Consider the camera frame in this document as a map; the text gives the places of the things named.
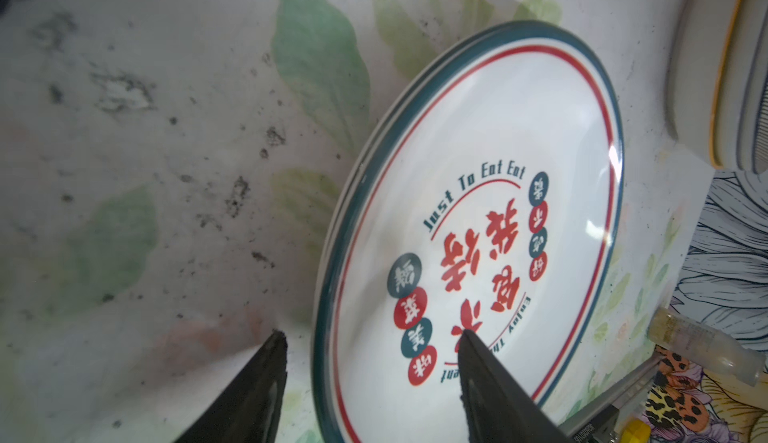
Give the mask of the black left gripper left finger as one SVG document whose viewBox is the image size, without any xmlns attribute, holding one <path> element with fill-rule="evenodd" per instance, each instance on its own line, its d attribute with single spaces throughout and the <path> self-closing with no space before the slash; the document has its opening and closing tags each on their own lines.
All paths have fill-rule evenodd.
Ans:
<svg viewBox="0 0 768 443">
<path fill-rule="evenodd" d="M 273 443 L 287 382 L 288 343 L 275 330 L 209 408 L 176 439 Z"/>
</svg>

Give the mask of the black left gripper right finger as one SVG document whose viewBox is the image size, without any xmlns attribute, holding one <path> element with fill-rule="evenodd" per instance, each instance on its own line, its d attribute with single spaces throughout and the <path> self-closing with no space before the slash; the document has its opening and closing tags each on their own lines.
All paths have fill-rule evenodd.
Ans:
<svg viewBox="0 0 768 443">
<path fill-rule="evenodd" d="M 471 442 L 567 442 L 471 330 L 459 339 L 461 401 Z"/>
</svg>

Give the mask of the red floral pattern plate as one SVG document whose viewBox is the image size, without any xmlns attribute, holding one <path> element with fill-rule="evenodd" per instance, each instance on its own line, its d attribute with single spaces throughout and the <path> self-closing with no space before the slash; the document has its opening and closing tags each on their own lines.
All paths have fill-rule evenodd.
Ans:
<svg viewBox="0 0 768 443">
<path fill-rule="evenodd" d="M 512 21 L 412 81 L 326 237 L 312 393 L 327 442 L 463 442 L 471 331 L 537 407 L 607 278 L 623 196 L 618 101 L 572 33 Z"/>
</svg>

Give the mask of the yellow rim dotted plate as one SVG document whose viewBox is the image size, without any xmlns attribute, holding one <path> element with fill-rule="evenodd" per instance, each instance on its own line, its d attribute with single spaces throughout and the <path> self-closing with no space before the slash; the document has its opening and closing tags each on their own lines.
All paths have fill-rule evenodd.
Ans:
<svg viewBox="0 0 768 443">
<path fill-rule="evenodd" d="M 677 140 L 719 170 L 739 168 L 741 104 L 724 95 L 745 0 L 686 0 L 666 79 L 666 116 Z"/>
</svg>

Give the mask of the black striped rim plate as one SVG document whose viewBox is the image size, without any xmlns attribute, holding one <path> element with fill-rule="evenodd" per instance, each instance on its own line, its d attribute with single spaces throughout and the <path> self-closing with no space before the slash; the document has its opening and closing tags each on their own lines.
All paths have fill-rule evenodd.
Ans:
<svg viewBox="0 0 768 443">
<path fill-rule="evenodd" d="M 746 77 L 737 134 L 737 162 L 755 174 L 767 170 L 767 0 L 740 3 L 734 56 Z"/>
</svg>

